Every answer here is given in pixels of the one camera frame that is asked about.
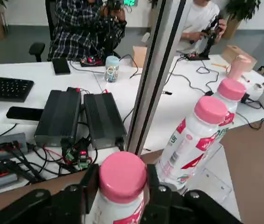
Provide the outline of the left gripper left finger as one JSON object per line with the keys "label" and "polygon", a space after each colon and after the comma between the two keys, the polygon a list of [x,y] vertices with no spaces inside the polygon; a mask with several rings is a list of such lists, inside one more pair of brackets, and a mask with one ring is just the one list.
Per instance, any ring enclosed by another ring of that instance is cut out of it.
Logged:
{"label": "left gripper left finger", "polygon": [[79,184],[52,195],[34,189],[0,210],[0,224],[80,224],[99,188],[99,165],[92,164]]}

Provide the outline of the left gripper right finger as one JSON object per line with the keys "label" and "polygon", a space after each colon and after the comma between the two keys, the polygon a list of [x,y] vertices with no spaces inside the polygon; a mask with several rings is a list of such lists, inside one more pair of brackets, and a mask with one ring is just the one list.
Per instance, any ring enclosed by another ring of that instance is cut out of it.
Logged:
{"label": "left gripper right finger", "polygon": [[180,195],[159,182],[155,165],[148,164],[146,169],[149,200],[141,216],[142,224],[241,223],[205,192],[195,189]]}

